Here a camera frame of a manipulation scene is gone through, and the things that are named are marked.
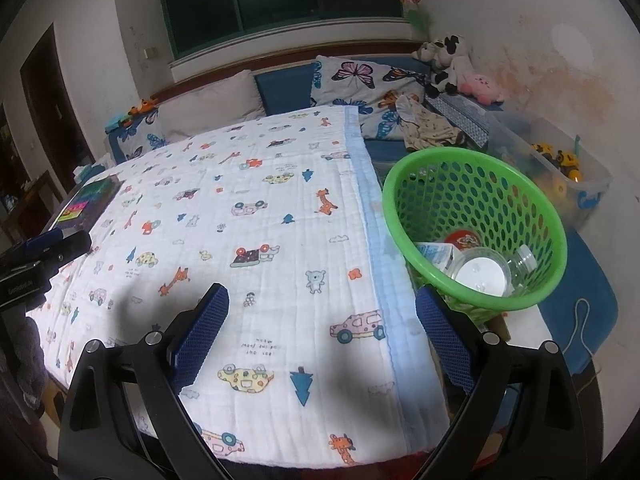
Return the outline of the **grey knit gloved left hand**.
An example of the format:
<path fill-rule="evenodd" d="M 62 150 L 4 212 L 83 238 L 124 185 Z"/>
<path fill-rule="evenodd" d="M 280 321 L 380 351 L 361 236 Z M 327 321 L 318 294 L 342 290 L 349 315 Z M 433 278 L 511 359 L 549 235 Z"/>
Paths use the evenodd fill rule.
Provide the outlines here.
<path fill-rule="evenodd" d="M 6 382 L 1 381 L 1 406 L 12 416 L 23 418 L 15 400 L 20 398 L 30 410 L 37 411 L 48 377 L 39 330 L 35 320 L 22 309 L 4 311 L 1 319 L 17 358 L 15 388 L 8 388 Z"/>

